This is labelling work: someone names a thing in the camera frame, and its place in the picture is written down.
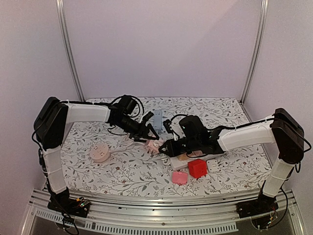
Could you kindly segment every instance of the round pink container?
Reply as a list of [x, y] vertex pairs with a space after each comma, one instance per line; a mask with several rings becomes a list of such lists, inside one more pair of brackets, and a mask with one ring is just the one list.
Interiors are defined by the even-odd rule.
[[110, 157], [109, 147], [100, 143], [91, 147], [90, 156], [96, 163], [102, 163]]

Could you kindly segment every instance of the pink cube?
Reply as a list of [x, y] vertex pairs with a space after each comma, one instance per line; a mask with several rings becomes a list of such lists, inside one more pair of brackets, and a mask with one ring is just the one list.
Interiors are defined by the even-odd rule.
[[172, 182], [178, 185], [185, 185], [188, 181], [188, 174], [185, 172], [174, 171], [172, 175]]

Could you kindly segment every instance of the gray object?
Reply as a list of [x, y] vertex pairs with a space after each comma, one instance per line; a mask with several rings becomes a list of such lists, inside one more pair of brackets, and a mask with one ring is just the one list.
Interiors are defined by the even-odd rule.
[[153, 117], [154, 117], [153, 128], [158, 134], [160, 134], [162, 132], [162, 110], [161, 109], [155, 110]]

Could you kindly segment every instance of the floor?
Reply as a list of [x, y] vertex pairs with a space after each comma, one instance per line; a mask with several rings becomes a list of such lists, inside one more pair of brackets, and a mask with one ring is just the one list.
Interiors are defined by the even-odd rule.
[[[198, 115], [208, 128], [218, 125], [237, 126], [248, 122], [240, 104], [233, 98], [171, 97], [141, 100], [145, 112], [162, 110], [163, 121], [175, 114], [193, 114]], [[89, 101], [108, 102], [111, 99]], [[147, 154], [143, 145], [138, 143], [123, 149], [132, 141], [125, 136], [110, 134], [108, 127], [107, 123], [99, 122], [73, 125], [61, 151], [63, 174], [70, 189], [144, 197], [211, 195], [259, 188], [270, 171], [263, 148], [253, 145], [234, 149], [218, 157], [220, 172], [209, 173], [199, 179], [189, 176], [188, 183], [179, 186], [171, 182], [173, 170], [163, 165], [160, 156]], [[119, 128], [112, 132], [123, 133]], [[160, 137], [172, 138], [164, 130]], [[117, 150], [101, 164], [94, 163], [89, 156], [90, 148], [99, 143], [106, 143], [111, 150]]]

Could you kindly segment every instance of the vertical metal pole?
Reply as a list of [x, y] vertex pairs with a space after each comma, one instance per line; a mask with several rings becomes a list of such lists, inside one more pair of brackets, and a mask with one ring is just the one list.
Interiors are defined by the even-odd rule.
[[67, 60], [68, 60], [68, 64], [69, 64], [69, 67], [70, 67], [70, 70], [72, 73], [72, 78], [73, 78], [73, 82], [74, 82], [74, 85], [76, 88], [76, 92], [77, 92], [77, 95], [78, 95], [78, 98], [80, 101], [86, 101], [84, 94], [83, 94], [83, 89], [81, 87], [81, 84], [80, 84], [80, 81], [78, 78], [78, 73], [76, 70], [74, 57], [73, 57], [72, 49], [71, 49], [70, 42], [69, 42], [69, 36], [68, 36], [68, 31], [67, 31], [67, 23], [66, 23], [66, 18], [65, 18], [63, 0], [56, 0], [56, 3], [57, 3], [57, 11], [58, 11], [58, 16], [59, 16], [59, 22], [60, 22], [64, 47], [65, 47], [65, 51], [67, 53]]
[[259, 52], [260, 52], [260, 48], [261, 48], [262, 37], [263, 37], [263, 33], [264, 33], [264, 28], [265, 28], [267, 13], [268, 13], [268, 0], [262, 0], [259, 27], [258, 27], [256, 41], [255, 41], [253, 56], [252, 56], [252, 60], [250, 63], [248, 75], [246, 78], [244, 91], [242, 93], [241, 100], [240, 100], [240, 103], [243, 105], [245, 104], [245, 101], [248, 97], [251, 82], [252, 82], [254, 71], [255, 71], [255, 67], [257, 64], [257, 60], [258, 60], [258, 56], [259, 56]]

